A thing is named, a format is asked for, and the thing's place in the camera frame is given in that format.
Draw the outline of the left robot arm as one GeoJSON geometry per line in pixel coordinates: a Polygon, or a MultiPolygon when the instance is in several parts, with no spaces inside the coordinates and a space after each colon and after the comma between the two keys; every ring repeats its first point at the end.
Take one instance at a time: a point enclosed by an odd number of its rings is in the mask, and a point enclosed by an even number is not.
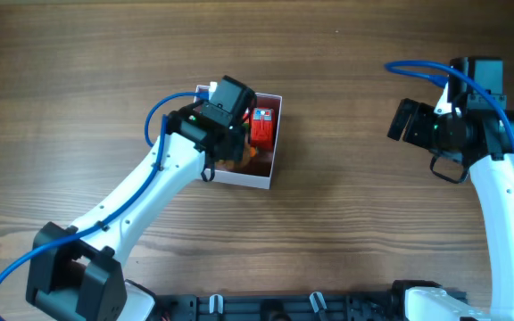
{"type": "Polygon", "coordinates": [[[150,155],[100,204],[63,228],[47,223],[33,241],[26,300],[56,320],[152,320],[156,296],[122,273],[143,232],[186,185],[241,158],[245,128],[188,108],[162,119],[150,155]]]}

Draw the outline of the brown plush bear with orange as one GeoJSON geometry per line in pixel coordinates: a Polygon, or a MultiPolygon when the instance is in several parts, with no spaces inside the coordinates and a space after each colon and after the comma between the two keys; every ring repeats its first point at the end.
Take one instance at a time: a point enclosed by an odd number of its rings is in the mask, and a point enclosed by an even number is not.
{"type": "Polygon", "coordinates": [[[234,170],[240,170],[244,167],[246,167],[252,158],[257,155],[257,151],[254,147],[245,147],[243,152],[242,160],[240,161],[234,161],[234,160],[219,160],[215,163],[216,168],[219,170],[226,170],[226,171],[234,171],[234,170]]]}

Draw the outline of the white cardboard box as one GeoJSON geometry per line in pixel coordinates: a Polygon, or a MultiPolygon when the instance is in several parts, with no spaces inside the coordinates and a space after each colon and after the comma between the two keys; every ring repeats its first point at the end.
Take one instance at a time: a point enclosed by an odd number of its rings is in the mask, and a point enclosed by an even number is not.
{"type": "MultiPolygon", "coordinates": [[[[274,169],[275,156],[277,152],[277,140],[279,135],[279,124],[282,112],[283,98],[280,95],[257,93],[257,106],[255,108],[273,109],[275,113],[274,148],[272,151],[256,149],[257,155],[250,163],[234,171],[215,169],[214,181],[230,185],[242,185],[261,189],[270,189],[271,178],[274,169]]],[[[246,131],[245,147],[250,145],[250,118],[253,111],[246,111],[243,127],[246,131]]]]}

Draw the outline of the red toy truck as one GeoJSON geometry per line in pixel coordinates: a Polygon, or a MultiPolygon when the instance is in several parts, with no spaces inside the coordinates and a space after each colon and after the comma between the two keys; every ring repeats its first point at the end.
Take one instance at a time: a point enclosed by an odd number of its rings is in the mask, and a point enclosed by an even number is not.
{"type": "Polygon", "coordinates": [[[273,109],[255,108],[250,118],[250,145],[272,151],[274,148],[275,113],[273,109]]]}

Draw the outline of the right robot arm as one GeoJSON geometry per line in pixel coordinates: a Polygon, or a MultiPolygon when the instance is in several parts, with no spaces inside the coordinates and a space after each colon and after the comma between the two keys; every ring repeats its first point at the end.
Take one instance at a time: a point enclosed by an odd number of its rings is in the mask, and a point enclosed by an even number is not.
{"type": "MultiPolygon", "coordinates": [[[[506,115],[514,133],[514,111],[506,115]]],[[[514,152],[498,115],[487,106],[460,111],[403,99],[388,135],[463,167],[485,222],[492,273],[488,318],[514,320],[514,152]]]]}

